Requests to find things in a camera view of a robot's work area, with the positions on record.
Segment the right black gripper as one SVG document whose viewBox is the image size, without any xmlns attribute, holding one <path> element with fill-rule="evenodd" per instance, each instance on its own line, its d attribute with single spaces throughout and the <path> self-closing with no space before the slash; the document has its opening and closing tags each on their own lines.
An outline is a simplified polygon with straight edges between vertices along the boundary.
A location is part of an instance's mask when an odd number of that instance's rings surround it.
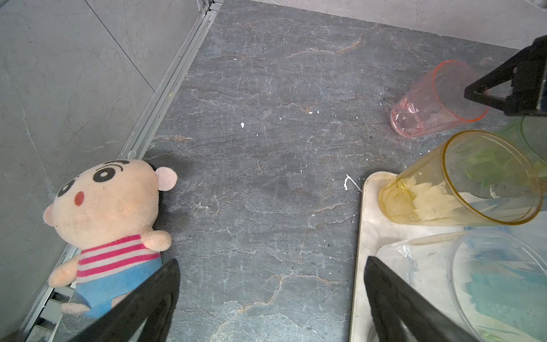
<svg viewBox="0 0 547 342">
<path fill-rule="evenodd" d="M 490 94 L 491 89 L 511 83 L 506 97 Z M 507 116 L 546 117 L 546 36 L 483 76 L 464 90 L 475 103 L 504 111 Z"/>
</svg>

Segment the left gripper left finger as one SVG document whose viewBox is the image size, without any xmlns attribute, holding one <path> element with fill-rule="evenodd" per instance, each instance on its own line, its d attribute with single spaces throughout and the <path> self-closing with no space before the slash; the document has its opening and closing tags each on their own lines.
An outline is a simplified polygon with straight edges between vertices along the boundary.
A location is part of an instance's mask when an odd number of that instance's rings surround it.
<svg viewBox="0 0 547 342">
<path fill-rule="evenodd" d="M 171 259 L 72 340 L 129 341 L 138 329 L 142 329 L 139 341 L 165 341 L 177 306 L 179 285 L 179 263 Z"/>
</svg>

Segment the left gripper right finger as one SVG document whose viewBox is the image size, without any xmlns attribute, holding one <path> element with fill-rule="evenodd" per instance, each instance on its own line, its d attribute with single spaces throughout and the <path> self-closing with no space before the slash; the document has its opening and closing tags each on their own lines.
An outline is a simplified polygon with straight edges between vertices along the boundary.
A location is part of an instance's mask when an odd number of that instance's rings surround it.
<svg viewBox="0 0 547 342">
<path fill-rule="evenodd" d="M 376 256 L 367 258 L 364 284 L 380 341 L 476 341 Z"/>
</svg>

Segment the pink glass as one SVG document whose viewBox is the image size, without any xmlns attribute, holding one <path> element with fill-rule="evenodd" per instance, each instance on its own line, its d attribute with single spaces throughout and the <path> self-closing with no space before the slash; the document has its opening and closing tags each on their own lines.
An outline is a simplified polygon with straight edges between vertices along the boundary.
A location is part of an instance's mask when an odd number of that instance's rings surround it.
<svg viewBox="0 0 547 342">
<path fill-rule="evenodd" d="M 465 62 L 442 62 L 392 107 L 394 131 L 404 138 L 420 138 L 480 121 L 489 107 L 464 97 L 465 88 L 478 78 Z"/>
</svg>

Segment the clear glass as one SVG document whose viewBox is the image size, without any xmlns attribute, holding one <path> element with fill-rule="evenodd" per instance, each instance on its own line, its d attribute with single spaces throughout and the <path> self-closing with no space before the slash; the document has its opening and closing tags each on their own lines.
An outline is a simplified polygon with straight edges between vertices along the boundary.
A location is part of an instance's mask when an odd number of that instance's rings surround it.
<svg viewBox="0 0 547 342">
<path fill-rule="evenodd" d="M 445 316 L 480 341 L 538 341 L 477 312 L 465 285 L 475 274 L 545 276 L 546 261 L 522 252 L 472 247 L 467 232 L 381 247 L 376 256 Z"/>
</svg>

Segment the blue glass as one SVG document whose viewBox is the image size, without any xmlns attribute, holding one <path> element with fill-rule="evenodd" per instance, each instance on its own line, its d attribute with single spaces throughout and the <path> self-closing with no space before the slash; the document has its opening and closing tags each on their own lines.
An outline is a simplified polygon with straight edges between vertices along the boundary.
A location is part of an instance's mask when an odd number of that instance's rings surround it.
<svg viewBox="0 0 547 342">
<path fill-rule="evenodd" d="M 492 199 L 487 203 L 493 205 L 498 222 L 465 227 L 472 247 L 522 252 L 546 261 L 546 198 L 537 211 L 530 209 L 523 198 Z"/>
</svg>

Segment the tall yellow glass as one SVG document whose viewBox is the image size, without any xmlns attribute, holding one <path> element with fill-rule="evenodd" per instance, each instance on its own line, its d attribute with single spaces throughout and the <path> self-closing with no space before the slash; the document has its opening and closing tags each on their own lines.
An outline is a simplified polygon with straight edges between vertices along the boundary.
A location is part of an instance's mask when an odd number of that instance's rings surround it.
<svg viewBox="0 0 547 342">
<path fill-rule="evenodd" d="M 463 131 L 384 186 L 379 207 L 400 225 L 490 226 L 498 215 L 488 200 L 519 198 L 534 211 L 543 200 L 526 157 L 498 135 Z"/>
</svg>

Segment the teal glass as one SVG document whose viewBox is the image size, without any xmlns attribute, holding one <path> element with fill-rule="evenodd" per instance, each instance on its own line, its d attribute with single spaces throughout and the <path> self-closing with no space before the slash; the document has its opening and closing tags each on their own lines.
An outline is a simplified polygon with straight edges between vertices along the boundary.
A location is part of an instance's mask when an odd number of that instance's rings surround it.
<svg viewBox="0 0 547 342">
<path fill-rule="evenodd" d="M 466 283 L 478 313 L 538 340 L 546 340 L 546 278 L 475 274 Z"/>
</svg>

